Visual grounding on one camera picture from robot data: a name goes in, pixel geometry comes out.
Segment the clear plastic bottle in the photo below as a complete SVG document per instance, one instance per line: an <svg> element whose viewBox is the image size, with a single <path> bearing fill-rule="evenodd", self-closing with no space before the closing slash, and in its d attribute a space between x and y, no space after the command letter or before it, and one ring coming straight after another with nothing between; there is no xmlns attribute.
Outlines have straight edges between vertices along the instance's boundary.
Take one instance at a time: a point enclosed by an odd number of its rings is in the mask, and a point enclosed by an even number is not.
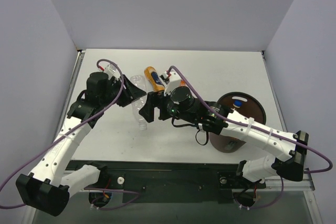
<svg viewBox="0 0 336 224"><path fill-rule="evenodd" d="M147 92L146 90L146 79L142 75L135 75L132 76L130 81L139 89L143 90L144 92ZM147 122L146 120L139 114L139 111L143 108L143 106L146 103L146 95L139 98L135 102L132 103L132 111L135 120L138 123L139 130L145 131L147 130Z"/></svg>

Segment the orange bottle dark blue label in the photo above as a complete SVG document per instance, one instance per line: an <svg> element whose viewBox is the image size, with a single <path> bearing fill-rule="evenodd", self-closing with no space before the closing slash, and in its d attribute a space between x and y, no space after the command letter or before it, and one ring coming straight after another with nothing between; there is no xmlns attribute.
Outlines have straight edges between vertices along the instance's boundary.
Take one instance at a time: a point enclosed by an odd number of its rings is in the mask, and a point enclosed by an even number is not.
<svg viewBox="0 0 336 224"><path fill-rule="evenodd" d="M153 91L163 91L165 89L164 84L162 83L157 71L155 68L149 66L145 68L144 75L151 84Z"/></svg>

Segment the yellow juice bottle blue cap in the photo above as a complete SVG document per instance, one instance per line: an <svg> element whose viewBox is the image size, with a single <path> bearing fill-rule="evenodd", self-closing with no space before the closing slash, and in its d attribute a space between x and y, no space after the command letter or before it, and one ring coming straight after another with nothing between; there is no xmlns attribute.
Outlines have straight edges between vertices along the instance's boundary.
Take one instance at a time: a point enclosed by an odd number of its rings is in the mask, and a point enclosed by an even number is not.
<svg viewBox="0 0 336 224"><path fill-rule="evenodd" d="M233 103L234 108L239 109L243 105L243 102L241 100L235 100Z"/></svg>

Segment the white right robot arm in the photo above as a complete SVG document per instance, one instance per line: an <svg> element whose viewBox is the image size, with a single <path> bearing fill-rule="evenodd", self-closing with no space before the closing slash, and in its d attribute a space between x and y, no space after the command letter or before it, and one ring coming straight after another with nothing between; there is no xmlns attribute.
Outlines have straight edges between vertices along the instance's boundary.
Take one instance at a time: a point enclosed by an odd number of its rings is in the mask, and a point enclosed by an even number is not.
<svg viewBox="0 0 336 224"><path fill-rule="evenodd" d="M200 131L217 135L222 144L239 140L267 152L265 157L239 163L234 179L241 187L276 175L294 182L303 180L309 138L305 132L274 130L229 106L196 98L188 87L178 87L169 95L162 91L148 93L139 114L151 123L155 108L160 111L159 120L183 120Z"/></svg>

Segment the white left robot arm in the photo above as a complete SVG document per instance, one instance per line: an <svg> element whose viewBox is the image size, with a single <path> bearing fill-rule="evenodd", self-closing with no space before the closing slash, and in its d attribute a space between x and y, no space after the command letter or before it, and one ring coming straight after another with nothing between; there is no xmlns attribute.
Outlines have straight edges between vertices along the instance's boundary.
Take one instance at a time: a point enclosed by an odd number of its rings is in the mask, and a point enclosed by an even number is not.
<svg viewBox="0 0 336 224"><path fill-rule="evenodd" d="M110 104L125 107L146 92L125 75L90 74L86 89L70 106L64 124L51 147L29 175L19 175L16 187L23 202L52 216L65 209L71 196L88 186L103 188L110 176L105 165L88 162L72 174L65 169L82 140L94 128Z"/></svg>

